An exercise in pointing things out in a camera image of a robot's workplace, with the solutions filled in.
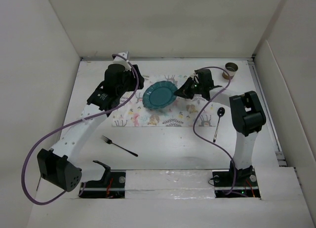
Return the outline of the animal print cloth napkin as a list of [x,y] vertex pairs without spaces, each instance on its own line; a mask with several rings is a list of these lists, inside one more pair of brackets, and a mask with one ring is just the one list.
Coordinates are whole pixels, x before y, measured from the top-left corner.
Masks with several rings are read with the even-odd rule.
[[176,98],[171,105],[163,109],[147,109],[142,103],[144,92],[152,84],[169,81],[180,87],[187,79],[186,75],[144,75],[144,88],[122,108],[111,113],[113,127],[192,127],[193,122],[207,103],[200,95],[192,100]]

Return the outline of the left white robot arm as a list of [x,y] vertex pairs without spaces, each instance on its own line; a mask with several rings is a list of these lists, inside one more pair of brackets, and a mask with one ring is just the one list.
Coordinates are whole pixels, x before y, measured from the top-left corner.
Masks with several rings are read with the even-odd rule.
[[71,125],[50,149],[39,151],[41,177],[66,192],[75,189],[82,176],[75,162],[86,141],[110,113],[118,109],[126,92],[143,86],[144,79],[138,66],[130,63],[129,52],[114,55],[113,62],[105,70],[104,80],[87,99],[79,123]]

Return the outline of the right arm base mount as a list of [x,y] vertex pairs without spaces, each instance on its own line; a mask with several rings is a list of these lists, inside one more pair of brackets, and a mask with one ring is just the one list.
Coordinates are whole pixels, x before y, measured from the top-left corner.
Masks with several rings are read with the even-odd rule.
[[216,198],[260,198],[259,185],[254,168],[213,170],[208,183],[214,187]]

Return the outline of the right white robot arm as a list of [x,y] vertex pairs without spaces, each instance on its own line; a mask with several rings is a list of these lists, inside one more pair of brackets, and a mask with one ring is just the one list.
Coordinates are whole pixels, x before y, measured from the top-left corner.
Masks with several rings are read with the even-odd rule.
[[195,70],[194,77],[174,92],[184,99],[193,99],[198,94],[208,103],[215,102],[230,108],[232,123],[237,133],[234,156],[230,162],[228,179],[238,186],[252,172],[252,154],[255,140],[266,124],[266,116],[255,91],[237,93],[225,87],[215,85],[210,67]]

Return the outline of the black metal fork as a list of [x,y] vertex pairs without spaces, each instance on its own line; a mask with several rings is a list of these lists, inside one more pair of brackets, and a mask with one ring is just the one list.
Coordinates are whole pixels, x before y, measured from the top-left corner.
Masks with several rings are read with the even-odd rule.
[[109,144],[109,145],[114,145],[114,146],[116,146],[116,147],[118,147],[118,148],[120,148],[120,149],[122,149],[122,150],[128,152],[129,154],[135,156],[135,157],[138,157],[138,156],[139,156],[138,154],[136,154],[136,153],[134,153],[134,152],[132,152],[132,151],[130,151],[130,150],[127,150],[127,149],[125,149],[125,148],[119,146],[118,144],[115,144],[111,139],[107,138],[107,137],[104,136],[104,135],[101,136],[101,139],[102,139],[105,143],[107,143],[107,144]]

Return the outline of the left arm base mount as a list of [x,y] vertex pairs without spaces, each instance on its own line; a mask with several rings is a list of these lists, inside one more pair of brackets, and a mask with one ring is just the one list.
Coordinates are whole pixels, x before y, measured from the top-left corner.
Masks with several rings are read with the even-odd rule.
[[99,180],[83,182],[79,190],[79,198],[86,199],[122,199],[125,198],[126,171],[112,170],[110,166],[93,161],[103,167],[104,173]]

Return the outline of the metal spoon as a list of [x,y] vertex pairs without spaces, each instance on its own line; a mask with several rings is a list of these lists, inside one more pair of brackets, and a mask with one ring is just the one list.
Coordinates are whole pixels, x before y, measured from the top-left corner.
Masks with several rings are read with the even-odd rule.
[[219,124],[220,124],[220,119],[221,117],[225,114],[225,108],[224,107],[220,107],[217,111],[217,115],[218,115],[218,122],[217,122],[217,126],[216,126],[216,130],[215,130],[215,134],[213,137],[213,143],[216,142],[217,139],[217,134],[218,134],[218,128],[219,128]]

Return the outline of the brown paper cup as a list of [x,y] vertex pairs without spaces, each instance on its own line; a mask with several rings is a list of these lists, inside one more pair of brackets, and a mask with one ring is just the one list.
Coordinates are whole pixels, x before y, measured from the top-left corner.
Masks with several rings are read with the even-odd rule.
[[226,71],[222,73],[222,77],[226,80],[233,79],[238,71],[238,65],[233,62],[228,62],[225,64],[225,70]]

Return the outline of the teal scalloped plate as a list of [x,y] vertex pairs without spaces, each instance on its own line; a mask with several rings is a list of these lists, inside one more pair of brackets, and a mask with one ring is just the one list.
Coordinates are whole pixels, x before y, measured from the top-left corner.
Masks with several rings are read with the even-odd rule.
[[177,86],[169,81],[159,81],[150,85],[143,94],[143,106],[149,110],[163,109],[171,105],[176,96]]

